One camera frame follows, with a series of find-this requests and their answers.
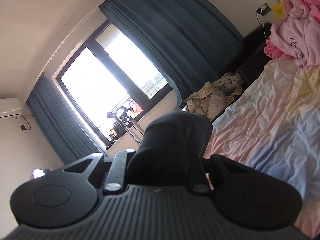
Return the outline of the cream knitted blanket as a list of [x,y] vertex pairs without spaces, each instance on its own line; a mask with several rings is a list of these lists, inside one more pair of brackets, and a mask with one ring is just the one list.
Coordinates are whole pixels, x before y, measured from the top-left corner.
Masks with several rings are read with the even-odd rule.
[[226,73],[213,83],[209,81],[205,83],[198,96],[205,98],[217,90],[222,91],[225,96],[240,95],[242,93],[242,83],[243,80],[239,74]]

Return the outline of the left teal curtain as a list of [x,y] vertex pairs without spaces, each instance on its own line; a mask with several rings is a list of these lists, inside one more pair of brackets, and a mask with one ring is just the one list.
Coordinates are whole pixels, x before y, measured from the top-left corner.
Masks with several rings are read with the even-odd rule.
[[38,79],[27,105],[53,150],[65,165],[92,153],[104,153],[45,76]]

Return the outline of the black pants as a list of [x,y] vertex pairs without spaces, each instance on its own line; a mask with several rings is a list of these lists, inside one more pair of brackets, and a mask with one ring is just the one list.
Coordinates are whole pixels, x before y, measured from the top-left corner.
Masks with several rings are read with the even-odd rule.
[[212,135],[212,123],[197,114],[173,111],[151,122],[130,160],[127,182],[145,186],[182,186],[189,167],[200,163]]

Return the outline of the wavy mirror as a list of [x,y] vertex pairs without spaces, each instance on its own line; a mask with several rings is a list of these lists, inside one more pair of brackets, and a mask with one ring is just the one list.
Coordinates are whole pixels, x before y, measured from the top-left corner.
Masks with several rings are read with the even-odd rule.
[[31,178],[32,179],[37,179],[40,178],[42,176],[45,176],[46,174],[50,173],[51,170],[48,168],[36,168],[32,171],[31,173]]

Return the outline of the silver tripod stand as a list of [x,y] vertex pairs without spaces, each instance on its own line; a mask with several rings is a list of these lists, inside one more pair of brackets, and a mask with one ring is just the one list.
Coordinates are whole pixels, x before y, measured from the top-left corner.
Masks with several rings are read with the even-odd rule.
[[126,108],[120,106],[115,112],[108,112],[107,117],[115,120],[115,124],[118,128],[124,129],[134,142],[139,146],[142,140],[136,135],[131,128],[134,128],[142,137],[144,136],[145,130],[136,122],[136,120],[128,115],[128,112],[132,112],[133,108]]

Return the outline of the window frame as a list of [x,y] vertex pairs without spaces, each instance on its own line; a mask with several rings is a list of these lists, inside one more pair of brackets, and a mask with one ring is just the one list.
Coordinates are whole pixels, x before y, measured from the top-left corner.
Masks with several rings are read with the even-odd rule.
[[127,114],[133,126],[172,91],[153,63],[109,20],[77,49],[56,80],[106,146],[126,132],[116,117]]

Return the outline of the right teal curtain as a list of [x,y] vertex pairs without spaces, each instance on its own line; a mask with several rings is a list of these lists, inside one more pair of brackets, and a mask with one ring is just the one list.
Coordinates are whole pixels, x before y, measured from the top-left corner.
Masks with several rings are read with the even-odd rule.
[[215,81],[243,48],[208,0],[106,0],[101,12],[155,65],[182,101]]

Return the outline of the wall socket with charger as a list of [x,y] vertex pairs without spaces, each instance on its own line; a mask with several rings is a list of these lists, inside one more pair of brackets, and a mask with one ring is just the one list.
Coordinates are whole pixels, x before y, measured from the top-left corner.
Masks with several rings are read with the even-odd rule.
[[268,14],[270,11],[271,11],[271,7],[270,7],[267,3],[264,3],[264,4],[255,12],[255,16],[256,16],[257,22],[258,22],[259,25],[263,28],[263,33],[264,33],[265,39],[267,39],[267,37],[266,37],[266,31],[265,31],[265,24],[260,22],[260,20],[259,20],[259,15],[265,16],[265,15]]

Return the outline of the black sofa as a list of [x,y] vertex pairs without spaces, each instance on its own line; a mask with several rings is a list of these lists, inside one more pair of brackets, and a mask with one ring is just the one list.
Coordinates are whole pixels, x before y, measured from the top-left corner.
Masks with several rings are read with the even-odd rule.
[[218,74],[218,77],[222,79],[227,73],[240,75],[242,91],[245,91],[260,76],[264,66],[271,60],[264,53],[266,39],[271,34],[270,29],[271,24],[264,23],[245,36],[242,51]]

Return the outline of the pastel bed sheet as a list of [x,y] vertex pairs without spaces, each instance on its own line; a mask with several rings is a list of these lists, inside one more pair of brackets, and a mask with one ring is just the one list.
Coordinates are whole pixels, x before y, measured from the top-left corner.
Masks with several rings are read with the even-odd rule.
[[289,183],[303,207],[295,226],[319,235],[319,67],[271,60],[213,122],[205,158],[220,154]]

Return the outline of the air conditioner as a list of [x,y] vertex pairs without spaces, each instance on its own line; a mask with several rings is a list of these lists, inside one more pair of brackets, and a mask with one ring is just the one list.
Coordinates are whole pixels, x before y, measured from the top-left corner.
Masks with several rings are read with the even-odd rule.
[[15,120],[22,114],[22,105],[18,98],[0,100],[0,118]]

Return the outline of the pink clothes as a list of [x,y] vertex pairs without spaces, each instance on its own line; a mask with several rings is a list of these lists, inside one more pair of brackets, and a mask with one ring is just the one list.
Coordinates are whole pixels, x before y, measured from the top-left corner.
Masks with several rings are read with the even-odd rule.
[[264,53],[291,56],[300,68],[319,66],[319,0],[283,0],[276,12],[281,19],[271,25]]

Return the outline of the beige puffer jacket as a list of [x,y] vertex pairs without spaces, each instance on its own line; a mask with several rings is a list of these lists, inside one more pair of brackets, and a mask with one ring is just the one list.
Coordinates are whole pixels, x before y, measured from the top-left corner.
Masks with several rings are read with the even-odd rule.
[[242,93],[242,87],[237,85],[226,95],[222,88],[212,85],[200,90],[196,95],[189,96],[182,111],[204,116],[213,121],[235,100],[236,95]]

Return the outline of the teal curtain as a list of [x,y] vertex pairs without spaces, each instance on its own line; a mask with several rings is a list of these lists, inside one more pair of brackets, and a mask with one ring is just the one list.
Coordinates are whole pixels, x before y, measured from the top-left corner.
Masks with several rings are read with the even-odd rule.
[[38,79],[27,105],[53,150],[65,165],[92,153],[104,153],[45,76]]
[[208,0],[106,0],[101,12],[155,65],[182,101],[215,81],[243,48]]

